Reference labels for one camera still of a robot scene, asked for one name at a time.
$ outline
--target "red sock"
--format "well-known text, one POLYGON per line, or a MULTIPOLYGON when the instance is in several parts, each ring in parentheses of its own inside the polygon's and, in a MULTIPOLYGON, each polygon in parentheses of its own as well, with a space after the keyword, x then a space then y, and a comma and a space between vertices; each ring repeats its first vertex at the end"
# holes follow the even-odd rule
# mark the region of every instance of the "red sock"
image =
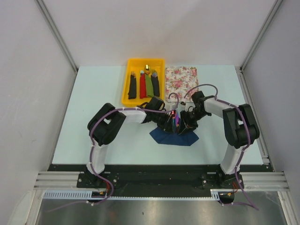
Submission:
POLYGON ((140 98, 146 98, 146 81, 145 81, 145 74, 141 75, 140 77, 140 98))

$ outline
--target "yellow tray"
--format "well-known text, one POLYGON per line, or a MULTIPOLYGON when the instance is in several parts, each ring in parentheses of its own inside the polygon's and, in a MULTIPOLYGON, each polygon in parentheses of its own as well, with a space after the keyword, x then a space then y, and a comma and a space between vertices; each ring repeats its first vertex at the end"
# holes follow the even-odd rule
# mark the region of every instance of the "yellow tray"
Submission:
POLYGON ((165 98, 165 60, 163 59, 129 59, 127 63, 127 70, 125 74, 125 82, 122 95, 122 104, 127 107, 136 107, 144 102, 149 102, 150 97, 140 99, 140 76, 141 70, 145 71, 145 65, 149 65, 150 70, 154 69, 157 72, 159 81, 160 98, 165 98), (135 72, 136 75, 136 98, 128 99, 130 73, 135 72))

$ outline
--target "metal floor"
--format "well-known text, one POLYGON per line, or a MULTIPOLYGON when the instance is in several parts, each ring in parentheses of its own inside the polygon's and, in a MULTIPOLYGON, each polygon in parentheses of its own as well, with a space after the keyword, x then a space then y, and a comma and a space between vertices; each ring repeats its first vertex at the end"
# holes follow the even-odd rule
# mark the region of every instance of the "metal floor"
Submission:
MULTIPOLYGON (((111 200, 98 206, 74 204, 45 212, 73 200, 44 199, 37 225, 286 225, 277 192, 250 192, 260 209, 224 206, 216 201, 111 200)), ((246 202, 237 193, 235 202, 246 202)))

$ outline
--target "floral cloth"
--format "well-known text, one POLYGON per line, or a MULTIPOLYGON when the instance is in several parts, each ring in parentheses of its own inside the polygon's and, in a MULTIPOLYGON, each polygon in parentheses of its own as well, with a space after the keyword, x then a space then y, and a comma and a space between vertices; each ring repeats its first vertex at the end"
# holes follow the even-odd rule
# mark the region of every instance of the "floral cloth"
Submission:
POLYGON ((185 94, 193 87, 199 85, 197 69, 195 67, 167 67, 165 69, 165 100, 168 102, 177 102, 174 95, 169 94, 175 92, 179 96, 179 102, 191 102, 190 96, 198 89, 194 89, 184 98, 185 94))

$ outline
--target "white table surface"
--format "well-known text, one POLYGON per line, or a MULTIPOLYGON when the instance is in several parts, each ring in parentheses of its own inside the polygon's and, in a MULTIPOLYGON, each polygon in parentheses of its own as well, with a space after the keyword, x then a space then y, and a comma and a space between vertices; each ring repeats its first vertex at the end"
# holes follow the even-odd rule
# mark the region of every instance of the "white table surface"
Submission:
MULTIPOLYGON (((245 103, 234 66, 194 66, 199 83, 218 87, 220 99, 235 104, 245 103)), ((126 67, 80 67, 53 157, 53 164, 86 164, 91 141, 87 125, 103 104, 122 107, 121 96, 126 67)), ((202 88, 206 96, 215 94, 212 87, 202 88)), ((124 124, 109 145, 106 164, 135 165, 206 165, 219 164, 227 148, 223 120, 206 116, 198 121, 195 133, 199 140, 190 147, 157 144, 147 124, 124 124)), ((255 141, 242 164, 263 164, 255 141)))

